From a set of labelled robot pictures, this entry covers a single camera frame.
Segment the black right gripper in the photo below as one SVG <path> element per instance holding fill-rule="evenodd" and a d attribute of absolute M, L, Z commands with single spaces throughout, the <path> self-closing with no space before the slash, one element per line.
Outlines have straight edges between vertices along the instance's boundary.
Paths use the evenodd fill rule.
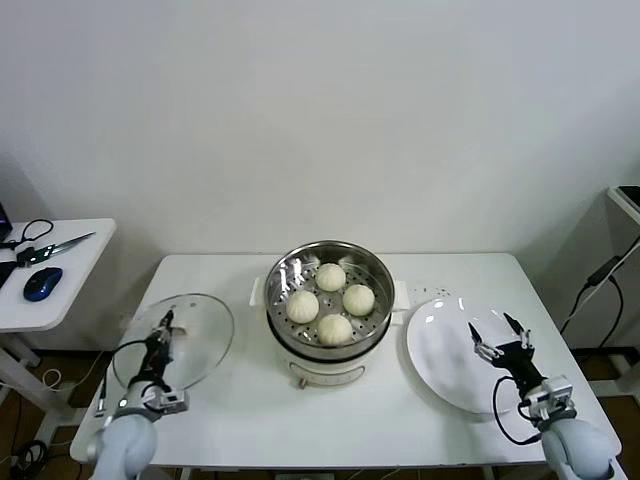
<path fill-rule="evenodd" d="M 531 390 L 539 387 L 545 377 L 539 372 L 533 363 L 535 348 L 531 342 L 531 330 L 508 313 L 504 317 L 518 337 L 515 340 L 494 347 L 487 344 L 476 328 L 468 322 L 471 338 L 474 343 L 474 352 L 484 361 L 492 361 L 492 365 L 499 369 L 507 370 L 513 377 L 520 396 L 526 396 Z"/>

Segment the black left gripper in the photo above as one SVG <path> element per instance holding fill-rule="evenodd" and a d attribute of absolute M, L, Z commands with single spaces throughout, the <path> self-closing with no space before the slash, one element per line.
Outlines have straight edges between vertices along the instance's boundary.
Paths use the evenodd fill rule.
<path fill-rule="evenodd" d="M 153 330 L 153 336 L 144 340 L 146 352 L 138 372 L 131 378 L 130 384 L 150 382 L 158 386 L 166 386 L 164 373 L 172 362 L 170 344 L 172 339 L 172 323 L 174 312 L 172 309 L 160 320 L 158 327 Z"/>

